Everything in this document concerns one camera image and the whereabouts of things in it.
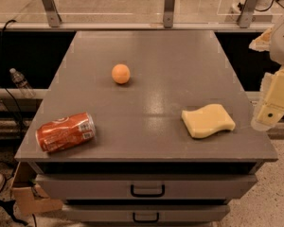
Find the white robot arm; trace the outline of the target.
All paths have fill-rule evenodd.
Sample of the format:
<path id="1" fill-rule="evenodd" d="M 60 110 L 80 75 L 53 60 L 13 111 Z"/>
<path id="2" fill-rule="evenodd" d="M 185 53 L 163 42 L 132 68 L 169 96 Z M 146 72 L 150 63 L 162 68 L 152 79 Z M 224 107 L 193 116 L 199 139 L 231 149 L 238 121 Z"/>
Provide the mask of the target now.
<path id="1" fill-rule="evenodd" d="M 264 74 L 251 121 L 256 131 L 267 131 L 284 115 L 284 14 L 273 27 L 254 39 L 249 48 L 259 52 L 268 51 L 270 59 L 280 64 L 275 73 Z"/>

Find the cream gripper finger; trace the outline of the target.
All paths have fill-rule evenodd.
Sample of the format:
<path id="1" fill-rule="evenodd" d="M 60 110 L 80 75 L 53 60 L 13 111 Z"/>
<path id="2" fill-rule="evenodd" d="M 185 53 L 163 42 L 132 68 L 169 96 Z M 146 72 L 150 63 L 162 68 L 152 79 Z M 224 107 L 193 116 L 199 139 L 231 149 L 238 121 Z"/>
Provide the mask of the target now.
<path id="1" fill-rule="evenodd" d="M 256 131 L 273 128 L 284 116 L 284 66 L 274 74 L 265 73 L 251 126 Z"/>
<path id="2" fill-rule="evenodd" d="M 269 51 L 272 30 L 267 28 L 249 44 L 249 48 L 258 52 Z"/>

